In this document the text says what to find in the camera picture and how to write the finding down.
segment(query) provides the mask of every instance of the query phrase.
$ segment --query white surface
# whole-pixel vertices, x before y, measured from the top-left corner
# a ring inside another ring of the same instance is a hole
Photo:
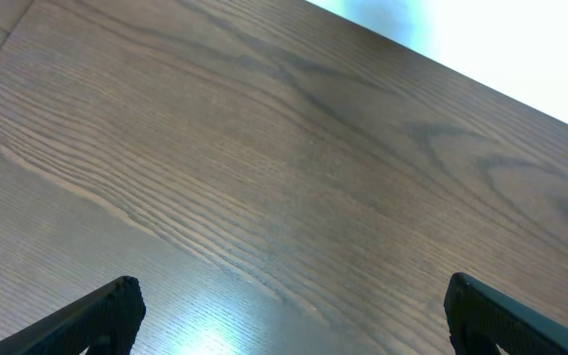
[[[568,2],[309,1],[568,123]]]

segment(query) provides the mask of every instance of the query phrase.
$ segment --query gray floor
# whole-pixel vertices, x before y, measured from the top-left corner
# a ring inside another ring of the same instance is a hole
[[[568,123],[568,2],[309,1]]]

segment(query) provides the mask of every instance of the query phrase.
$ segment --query black object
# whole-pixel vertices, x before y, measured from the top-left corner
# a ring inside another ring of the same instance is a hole
[[[568,354],[568,328],[456,273],[444,300],[457,355]]]
[[[122,276],[0,341],[0,354],[128,354],[145,314],[139,282]]]

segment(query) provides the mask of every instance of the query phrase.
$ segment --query overexposed white area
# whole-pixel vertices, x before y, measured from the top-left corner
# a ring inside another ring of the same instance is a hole
[[[568,1],[309,1],[568,123]]]

